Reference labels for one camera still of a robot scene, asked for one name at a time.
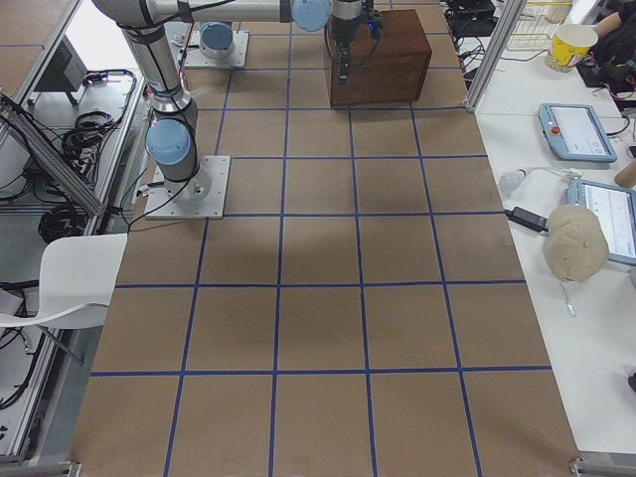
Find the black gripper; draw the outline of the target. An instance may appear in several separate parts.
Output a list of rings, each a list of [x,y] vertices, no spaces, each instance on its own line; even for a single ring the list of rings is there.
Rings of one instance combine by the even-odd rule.
[[[338,57],[338,82],[346,82],[351,68],[351,45],[355,42],[358,30],[365,21],[361,14],[353,19],[343,20],[330,16],[325,26],[327,53],[331,59]]]

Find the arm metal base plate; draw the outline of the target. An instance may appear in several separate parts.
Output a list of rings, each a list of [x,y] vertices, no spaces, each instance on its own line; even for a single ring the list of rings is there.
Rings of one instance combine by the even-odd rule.
[[[185,61],[186,69],[243,69],[247,55],[248,31],[233,31],[233,42],[226,50],[208,48],[199,31],[194,31],[188,41]]]
[[[182,189],[182,185],[166,182],[156,167],[153,181],[162,185],[150,189],[144,214],[149,220],[220,220],[224,216],[230,169],[229,155],[200,156],[197,175]]]

